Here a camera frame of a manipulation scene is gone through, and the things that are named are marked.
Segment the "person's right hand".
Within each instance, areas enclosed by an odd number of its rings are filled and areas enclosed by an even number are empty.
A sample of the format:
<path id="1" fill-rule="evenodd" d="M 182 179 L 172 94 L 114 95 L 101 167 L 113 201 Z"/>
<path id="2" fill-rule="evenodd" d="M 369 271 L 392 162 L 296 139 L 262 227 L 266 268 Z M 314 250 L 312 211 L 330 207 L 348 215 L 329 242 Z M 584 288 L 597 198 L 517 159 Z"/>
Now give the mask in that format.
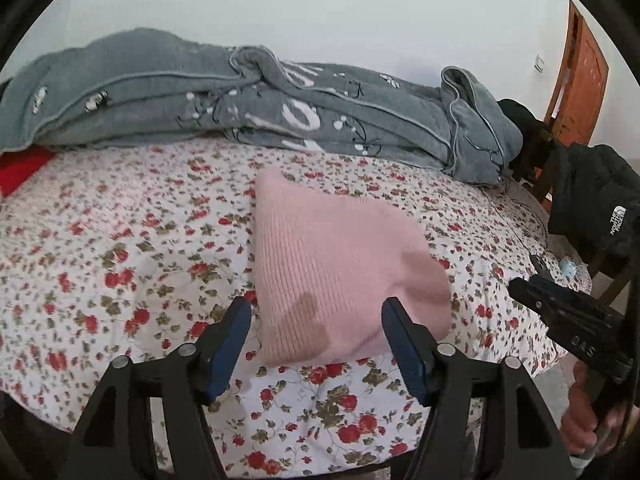
<path id="1" fill-rule="evenodd" d="M 598 418 L 593 413 L 586 391 L 588 367 L 577 361 L 573 368 L 574 382 L 568 390 L 568 408 L 561 419 L 560 435 L 567 449 L 573 455 L 591 450 L 597 444 L 596 429 Z M 608 438 L 602 443 L 597 456 L 608 454 L 616 445 L 620 430 L 623 427 L 626 406 L 620 404 L 608 413 L 605 426 L 611 430 Z"/>

